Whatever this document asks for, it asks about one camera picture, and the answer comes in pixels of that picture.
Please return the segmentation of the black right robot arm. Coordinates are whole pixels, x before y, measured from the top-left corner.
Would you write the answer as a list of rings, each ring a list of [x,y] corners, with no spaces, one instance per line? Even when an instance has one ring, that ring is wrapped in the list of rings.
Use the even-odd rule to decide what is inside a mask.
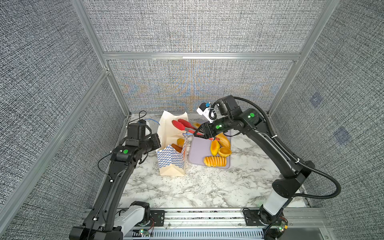
[[[247,136],[267,154],[282,175],[281,179],[273,182],[269,197],[259,209],[259,221],[265,226],[271,225],[278,220],[311,172],[294,160],[292,151],[278,142],[279,138],[268,116],[259,106],[232,95],[217,100],[215,105],[223,118],[203,123],[194,136],[210,139],[235,130]]]

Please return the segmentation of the sesame sugar bun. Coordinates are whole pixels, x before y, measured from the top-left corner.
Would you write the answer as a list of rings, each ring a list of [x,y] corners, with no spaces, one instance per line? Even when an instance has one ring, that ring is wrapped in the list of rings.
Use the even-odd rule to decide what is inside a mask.
[[[185,139],[182,139],[182,138],[177,139],[177,146],[179,146],[180,148],[184,146],[184,143],[185,143]]]

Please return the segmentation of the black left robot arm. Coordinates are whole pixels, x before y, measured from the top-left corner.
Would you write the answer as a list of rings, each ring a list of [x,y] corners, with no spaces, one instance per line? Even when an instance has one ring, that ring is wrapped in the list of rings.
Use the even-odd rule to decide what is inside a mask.
[[[116,211],[130,176],[136,166],[145,161],[143,155],[160,146],[158,134],[152,133],[145,120],[127,125],[127,136],[108,155],[107,178],[95,204],[82,225],[71,229],[71,240],[121,240],[136,224],[149,221],[149,204],[139,202],[133,206],[132,215],[141,214],[140,218],[130,216],[125,226],[115,225]]]

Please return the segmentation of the blue checkered paper bag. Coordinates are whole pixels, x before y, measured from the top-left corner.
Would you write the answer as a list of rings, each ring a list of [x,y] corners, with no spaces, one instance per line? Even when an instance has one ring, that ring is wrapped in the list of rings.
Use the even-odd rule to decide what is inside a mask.
[[[188,113],[174,115],[164,111],[160,117],[150,115],[145,121],[158,134],[161,146],[156,150],[161,176],[184,177],[186,175],[187,145],[191,133],[177,129],[172,121],[189,121]]]

